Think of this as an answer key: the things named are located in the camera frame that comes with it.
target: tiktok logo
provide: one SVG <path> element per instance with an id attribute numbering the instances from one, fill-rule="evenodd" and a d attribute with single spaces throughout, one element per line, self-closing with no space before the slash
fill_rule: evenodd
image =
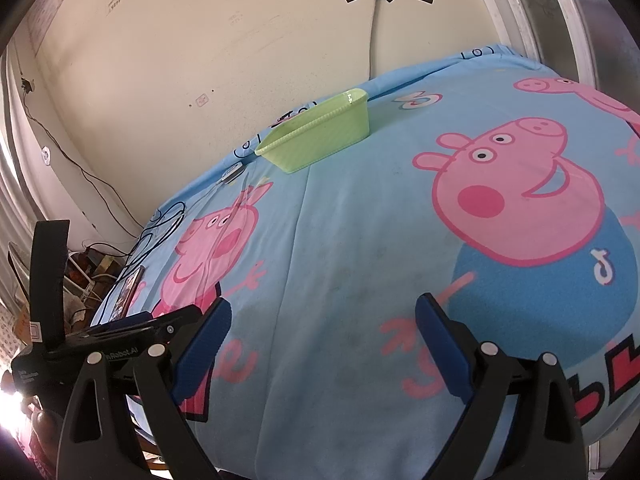
<path id="1" fill-rule="evenodd" d="M 593 266 L 593 275 L 597 282 L 601 285 L 610 285 L 613 281 L 614 270 L 611 262 L 607 260 L 609 251 L 606 249 L 592 249 L 591 256 L 597 260 L 597 263 Z"/>

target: white label sticker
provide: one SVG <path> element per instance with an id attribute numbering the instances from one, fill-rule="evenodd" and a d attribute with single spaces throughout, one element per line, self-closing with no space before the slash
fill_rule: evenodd
<path id="1" fill-rule="evenodd" d="M 31 341 L 34 343 L 42 343 L 42 330 L 38 322 L 30 321 L 29 329 L 31 332 Z"/>

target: beige wall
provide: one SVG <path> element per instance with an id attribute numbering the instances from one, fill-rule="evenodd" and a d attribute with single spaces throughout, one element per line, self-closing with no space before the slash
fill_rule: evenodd
<path id="1" fill-rule="evenodd" d="M 283 112 L 369 76 L 374 0 L 110 2 L 65 0 L 36 59 L 139 218 Z M 379 0 L 376 21 L 374 75 L 497 41 L 482 0 Z"/>

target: bright light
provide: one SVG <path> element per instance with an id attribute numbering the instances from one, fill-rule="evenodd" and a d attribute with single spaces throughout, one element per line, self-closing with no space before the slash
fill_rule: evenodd
<path id="1" fill-rule="evenodd" d="M 21 402 L 22 395 L 18 392 L 13 395 L 0 392 L 0 425 L 14 437 L 18 436 L 20 428 L 27 421 L 26 415 L 20 410 Z"/>

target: pig eye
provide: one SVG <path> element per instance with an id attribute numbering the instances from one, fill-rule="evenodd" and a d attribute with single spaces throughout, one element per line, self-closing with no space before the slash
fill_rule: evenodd
<path id="1" fill-rule="evenodd" d="M 495 158 L 493 150 L 487 148 L 479 148 L 471 152 L 471 159 L 476 162 L 489 162 Z"/>
<path id="2" fill-rule="evenodd" d="M 498 144 L 511 144 L 513 142 L 513 137 L 509 134 L 497 134 L 494 135 L 491 140 L 493 142 L 497 142 Z"/>

